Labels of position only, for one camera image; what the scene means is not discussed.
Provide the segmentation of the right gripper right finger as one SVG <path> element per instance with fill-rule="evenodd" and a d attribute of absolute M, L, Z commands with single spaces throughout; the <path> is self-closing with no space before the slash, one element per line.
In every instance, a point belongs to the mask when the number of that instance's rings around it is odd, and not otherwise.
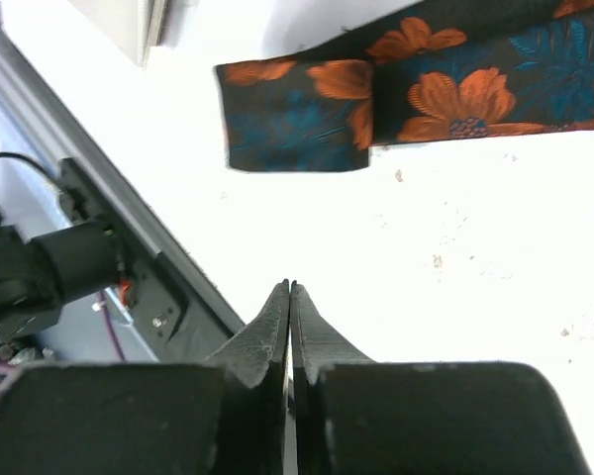
<path fill-rule="evenodd" d="M 378 363 L 293 284 L 297 467 L 302 474 L 586 474 L 550 383 L 503 361 Z"/>

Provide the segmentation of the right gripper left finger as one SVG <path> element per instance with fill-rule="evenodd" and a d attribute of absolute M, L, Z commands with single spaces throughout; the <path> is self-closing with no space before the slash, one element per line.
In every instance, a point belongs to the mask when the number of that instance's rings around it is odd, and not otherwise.
<path fill-rule="evenodd" d="M 0 474 L 279 474 L 289 285 L 195 364 L 29 365 L 0 386 Z"/>

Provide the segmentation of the black orange floral tie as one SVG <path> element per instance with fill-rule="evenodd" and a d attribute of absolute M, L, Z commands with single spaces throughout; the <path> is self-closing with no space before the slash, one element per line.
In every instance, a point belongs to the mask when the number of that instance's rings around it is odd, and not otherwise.
<path fill-rule="evenodd" d="M 594 1 L 422 1 L 216 74 L 241 171 L 354 171 L 374 145 L 591 131 Z"/>

